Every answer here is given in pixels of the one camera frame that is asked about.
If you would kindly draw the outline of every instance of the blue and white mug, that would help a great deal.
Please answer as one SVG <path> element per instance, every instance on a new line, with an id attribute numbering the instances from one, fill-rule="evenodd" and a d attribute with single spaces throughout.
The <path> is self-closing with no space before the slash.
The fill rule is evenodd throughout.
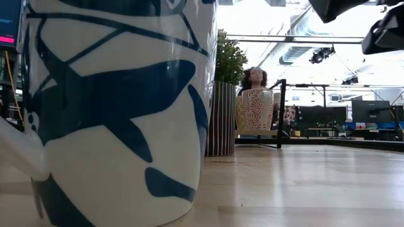
<path id="1" fill-rule="evenodd" d="M 215 0 L 28 0 L 25 134 L 1 150 L 59 227 L 159 226 L 199 184 L 215 69 Z"/>

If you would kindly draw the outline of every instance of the striped planter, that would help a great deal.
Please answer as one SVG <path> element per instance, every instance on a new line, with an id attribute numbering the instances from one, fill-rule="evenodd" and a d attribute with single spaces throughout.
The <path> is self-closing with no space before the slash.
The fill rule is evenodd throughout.
<path id="1" fill-rule="evenodd" d="M 215 81 L 205 156 L 234 154 L 235 86 Z"/>

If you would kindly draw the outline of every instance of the wooden floor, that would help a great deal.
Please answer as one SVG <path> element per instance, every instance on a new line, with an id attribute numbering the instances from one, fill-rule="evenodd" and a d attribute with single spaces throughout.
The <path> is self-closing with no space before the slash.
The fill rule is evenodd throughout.
<path id="1" fill-rule="evenodd" d="M 0 227 L 37 227 L 28 177 L 0 158 Z M 168 226 L 404 226 L 404 153 L 237 147 L 207 158 L 191 212 Z"/>

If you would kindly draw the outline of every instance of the woman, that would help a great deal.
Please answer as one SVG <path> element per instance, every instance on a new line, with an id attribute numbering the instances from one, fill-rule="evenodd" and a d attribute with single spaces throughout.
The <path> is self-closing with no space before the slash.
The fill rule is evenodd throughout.
<path id="1" fill-rule="evenodd" d="M 241 81 L 241 90 L 237 96 L 241 96 L 243 91 L 265 88 L 268 81 L 267 73 L 260 67 L 252 67 L 244 71 L 244 79 Z"/>

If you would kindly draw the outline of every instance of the ductwork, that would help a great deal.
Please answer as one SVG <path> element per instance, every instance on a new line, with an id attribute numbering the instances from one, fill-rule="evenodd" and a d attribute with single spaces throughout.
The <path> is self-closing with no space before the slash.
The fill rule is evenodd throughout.
<path id="1" fill-rule="evenodd" d="M 329 33 L 318 33 L 309 28 L 309 21 L 312 16 L 317 16 L 309 6 L 292 24 L 288 35 L 295 36 L 315 36 L 330 35 Z M 274 46 L 270 53 L 260 62 L 260 66 L 265 62 L 274 61 L 274 64 L 285 66 L 292 65 L 297 58 L 306 53 L 312 47 L 296 47 L 293 44 L 279 43 Z"/>

